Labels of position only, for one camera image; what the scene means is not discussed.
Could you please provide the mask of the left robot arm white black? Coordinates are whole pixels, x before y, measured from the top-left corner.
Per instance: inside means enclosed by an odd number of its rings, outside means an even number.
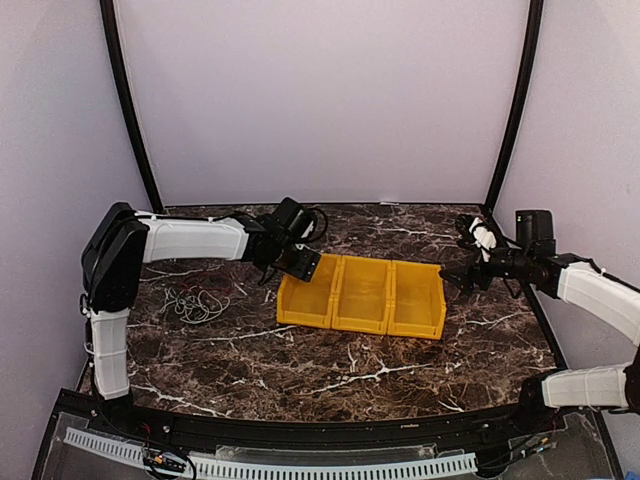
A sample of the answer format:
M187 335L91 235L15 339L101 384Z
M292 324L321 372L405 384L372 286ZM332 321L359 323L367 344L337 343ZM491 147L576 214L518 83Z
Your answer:
M303 282L321 259L311 244L329 225L324 211L284 198L267 214L234 211L219 217L158 215L113 204L81 254L93 384L107 400L101 417L120 436L141 427L140 412L122 397L130 392L126 329L144 265L175 259L218 259L252 264L264 275L280 271Z

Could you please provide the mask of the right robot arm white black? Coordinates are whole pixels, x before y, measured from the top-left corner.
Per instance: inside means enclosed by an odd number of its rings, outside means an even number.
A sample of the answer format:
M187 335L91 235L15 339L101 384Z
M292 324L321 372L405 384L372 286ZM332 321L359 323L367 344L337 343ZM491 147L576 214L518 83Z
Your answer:
M553 216L548 210L519 210L516 238L500 240L479 217L456 218L457 241L472 251L465 266L445 268L440 276L460 292L487 290L496 279L532 286L578 307L639 344L639 290L599 267L591 258L556 250ZM549 410L590 407L639 411L639 361L591 369L566 369L524 381L520 404L510 424L521 434L534 432Z

